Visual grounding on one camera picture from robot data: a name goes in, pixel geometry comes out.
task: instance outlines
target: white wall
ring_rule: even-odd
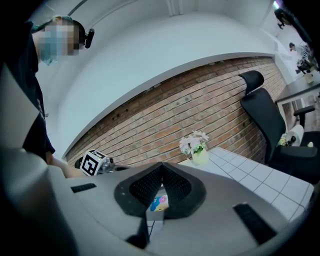
[[[276,16],[274,14],[275,9],[272,8],[265,19],[265,21],[262,24],[262,28],[269,34],[270,38],[274,40],[277,44],[277,54],[278,54],[278,60],[282,60],[283,64],[286,66],[287,71],[284,72],[287,75],[291,77],[289,80],[295,81],[299,77],[301,77],[303,74],[296,74],[297,69],[297,61],[298,61],[298,55],[295,51],[290,51],[289,49],[289,43],[293,42],[294,44],[304,44],[301,37],[299,36],[298,32],[291,26],[284,26],[283,29],[280,29],[278,27],[278,22],[276,19]]]
[[[106,114],[167,78],[214,61],[272,53],[243,25],[217,14],[189,13],[132,27],[99,51],[60,103],[59,149],[64,154]]]
[[[272,8],[272,0],[228,0],[226,14],[248,28],[260,27]]]

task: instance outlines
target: black office chair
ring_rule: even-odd
[[[257,89],[264,83],[263,75],[252,70],[239,76],[246,82],[245,96],[240,100],[241,106],[259,127],[267,143],[265,163],[311,184],[318,183],[320,131],[305,132],[299,147],[277,146],[281,135],[286,132],[286,125],[267,90]],[[294,114],[300,116],[301,125],[304,126],[306,113],[313,110],[312,107],[304,107]],[[309,142],[313,142],[313,147],[307,147]]]

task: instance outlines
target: face mask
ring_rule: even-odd
[[[67,38],[62,31],[44,31],[39,41],[40,59],[48,66],[58,62],[68,47]]]

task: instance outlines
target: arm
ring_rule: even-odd
[[[66,178],[87,177],[81,170],[65,164],[58,159],[55,159],[51,152],[46,152],[45,158],[48,165],[59,167],[62,170],[64,177]]]

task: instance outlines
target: black slot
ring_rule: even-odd
[[[233,209],[259,245],[277,234],[247,203],[238,204]]]
[[[79,186],[72,186],[71,190],[73,191],[73,193],[78,193],[78,192],[81,192],[81,191],[93,189],[95,187],[96,187],[95,184],[88,183],[88,184],[83,184],[83,185],[79,185]]]

